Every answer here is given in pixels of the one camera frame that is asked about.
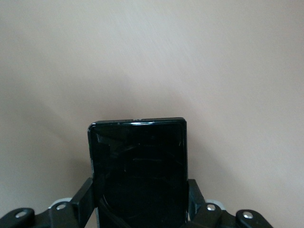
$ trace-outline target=beige wall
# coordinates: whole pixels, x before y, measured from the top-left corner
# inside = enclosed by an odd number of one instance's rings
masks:
[[[77,191],[91,122],[183,116],[206,198],[303,226],[303,12],[300,0],[0,1],[0,216]]]

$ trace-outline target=black screen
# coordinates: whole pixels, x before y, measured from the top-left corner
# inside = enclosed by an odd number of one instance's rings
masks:
[[[100,121],[88,135],[101,228],[179,228],[185,223],[184,119]]]

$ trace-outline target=smartphone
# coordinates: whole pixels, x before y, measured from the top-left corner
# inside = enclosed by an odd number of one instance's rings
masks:
[[[98,121],[88,128],[100,228],[179,228],[187,221],[183,118]]]

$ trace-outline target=metal bolt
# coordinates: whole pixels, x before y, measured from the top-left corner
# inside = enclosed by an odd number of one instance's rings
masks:
[[[16,218],[20,218],[25,216],[27,213],[25,211],[19,212],[17,215],[15,215]]]
[[[207,209],[211,210],[211,211],[214,211],[216,208],[215,208],[215,206],[213,204],[208,204],[207,205]]]
[[[59,204],[59,205],[56,207],[56,209],[57,209],[57,210],[61,210],[61,209],[65,208],[65,207],[66,207],[66,205],[63,203],[63,204]]]
[[[252,219],[253,218],[253,214],[250,213],[249,211],[244,211],[243,212],[243,216],[247,219]]]

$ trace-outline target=screw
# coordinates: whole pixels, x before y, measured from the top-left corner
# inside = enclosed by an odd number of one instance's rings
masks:
[[[215,208],[215,206],[213,204],[208,204],[207,205],[207,209],[211,210],[211,211],[214,211],[216,208]]]
[[[20,217],[23,217],[25,216],[27,213],[25,211],[21,211],[19,212],[17,215],[15,215],[16,218],[20,218]]]
[[[61,210],[61,209],[65,208],[65,207],[66,207],[66,205],[63,203],[63,204],[59,204],[59,205],[56,207],[56,209],[57,209],[57,210]]]
[[[250,213],[249,211],[244,211],[243,212],[243,216],[247,219],[252,219],[253,218],[253,214]]]

